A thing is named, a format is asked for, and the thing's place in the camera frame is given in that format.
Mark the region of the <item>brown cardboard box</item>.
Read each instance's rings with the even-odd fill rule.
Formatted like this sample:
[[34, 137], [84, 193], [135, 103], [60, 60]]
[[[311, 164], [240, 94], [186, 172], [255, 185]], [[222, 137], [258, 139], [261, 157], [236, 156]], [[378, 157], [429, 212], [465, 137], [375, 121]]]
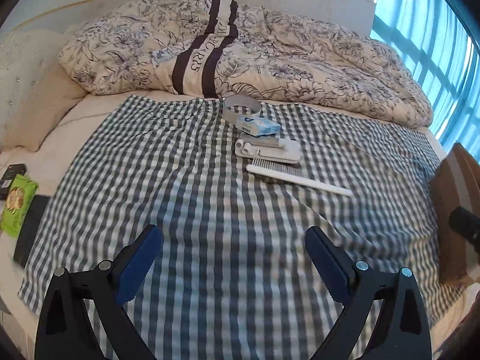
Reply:
[[438, 220], [439, 280], [479, 282], [479, 163], [454, 144], [430, 183]]

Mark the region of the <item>beige pillow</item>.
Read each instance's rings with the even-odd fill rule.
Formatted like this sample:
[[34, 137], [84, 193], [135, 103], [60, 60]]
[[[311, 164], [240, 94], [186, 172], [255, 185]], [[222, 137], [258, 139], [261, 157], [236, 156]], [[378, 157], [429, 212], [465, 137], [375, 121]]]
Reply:
[[28, 103], [14, 114], [1, 147], [38, 151], [60, 120], [87, 94], [55, 60], [35, 85]]

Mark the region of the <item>white comb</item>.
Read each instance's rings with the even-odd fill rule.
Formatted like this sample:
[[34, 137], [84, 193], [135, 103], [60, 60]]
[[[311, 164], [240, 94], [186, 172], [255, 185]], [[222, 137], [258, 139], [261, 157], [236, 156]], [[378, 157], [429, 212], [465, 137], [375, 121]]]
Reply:
[[301, 169], [295, 166], [289, 166], [282, 163], [275, 163], [264, 159], [254, 159], [247, 164], [246, 170], [257, 176], [263, 176], [274, 180], [280, 180], [286, 183], [300, 185], [312, 189], [322, 190], [332, 194], [352, 197], [353, 192], [350, 189], [326, 184], [324, 182], [313, 180], [304, 176]]

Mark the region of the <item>green snack packet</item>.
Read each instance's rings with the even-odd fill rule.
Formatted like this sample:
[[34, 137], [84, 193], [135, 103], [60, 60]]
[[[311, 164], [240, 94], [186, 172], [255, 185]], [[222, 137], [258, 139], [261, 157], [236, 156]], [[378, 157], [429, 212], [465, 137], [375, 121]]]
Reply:
[[12, 181], [1, 213], [1, 230], [17, 238], [38, 189], [38, 183], [18, 174]]

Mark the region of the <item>checkered cloth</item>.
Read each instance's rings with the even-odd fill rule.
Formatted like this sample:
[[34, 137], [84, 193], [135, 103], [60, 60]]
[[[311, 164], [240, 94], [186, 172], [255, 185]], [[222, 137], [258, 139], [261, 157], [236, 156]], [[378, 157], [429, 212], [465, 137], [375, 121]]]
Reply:
[[130, 97], [98, 127], [49, 202], [19, 297], [41, 309], [55, 268], [114, 258], [146, 225], [164, 243], [129, 317], [158, 359], [308, 359], [341, 307], [304, 249], [317, 225], [354, 260], [412, 269], [430, 323], [461, 296], [439, 283], [426, 136], [396, 124], [262, 105], [300, 144], [304, 176], [351, 197], [247, 172], [215, 100]]

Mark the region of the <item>window with blue bars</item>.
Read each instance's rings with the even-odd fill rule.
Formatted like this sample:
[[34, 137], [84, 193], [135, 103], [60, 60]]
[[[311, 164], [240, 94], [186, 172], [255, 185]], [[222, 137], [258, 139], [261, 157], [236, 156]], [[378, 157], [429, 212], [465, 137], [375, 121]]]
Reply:
[[445, 150], [479, 157], [479, 51], [445, 0], [376, 0], [371, 38], [394, 48], [433, 108]]

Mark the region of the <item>blue white tissue pack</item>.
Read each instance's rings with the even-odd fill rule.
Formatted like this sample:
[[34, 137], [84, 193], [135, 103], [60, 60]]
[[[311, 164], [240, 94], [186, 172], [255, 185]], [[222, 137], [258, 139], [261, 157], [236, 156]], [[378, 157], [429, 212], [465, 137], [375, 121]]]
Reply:
[[241, 116], [236, 122], [236, 127], [253, 137], [266, 137], [276, 135], [281, 130], [281, 125], [270, 119], [260, 117]]

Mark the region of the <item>white lint roller tray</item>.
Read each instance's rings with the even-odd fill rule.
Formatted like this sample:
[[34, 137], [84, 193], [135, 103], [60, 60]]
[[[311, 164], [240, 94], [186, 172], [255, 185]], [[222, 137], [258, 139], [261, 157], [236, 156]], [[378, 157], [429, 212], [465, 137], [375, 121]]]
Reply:
[[254, 137], [241, 134], [235, 142], [234, 149], [235, 155], [242, 158], [263, 159], [289, 165], [298, 165], [303, 157], [297, 141], [274, 136]]

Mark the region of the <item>black flat box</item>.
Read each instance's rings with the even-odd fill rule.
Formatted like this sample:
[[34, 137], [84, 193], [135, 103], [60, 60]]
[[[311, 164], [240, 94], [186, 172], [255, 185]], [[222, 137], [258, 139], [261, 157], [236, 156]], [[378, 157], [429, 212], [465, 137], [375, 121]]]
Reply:
[[13, 255], [14, 262], [23, 269], [26, 267], [41, 218], [45, 213], [49, 200], [49, 196], [36, 195], [26, 213]]

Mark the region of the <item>floral quilt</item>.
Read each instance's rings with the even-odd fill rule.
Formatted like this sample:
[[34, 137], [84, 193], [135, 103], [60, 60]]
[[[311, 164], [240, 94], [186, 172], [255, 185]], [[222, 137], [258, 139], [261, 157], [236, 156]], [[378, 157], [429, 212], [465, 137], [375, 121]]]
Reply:
[[391, 47], [338, 24], [235, 0], [134, 0], [85, 23], [60, 51], [95, 95], [304, 102], [409, 128], [431, 124], [421, 86]]

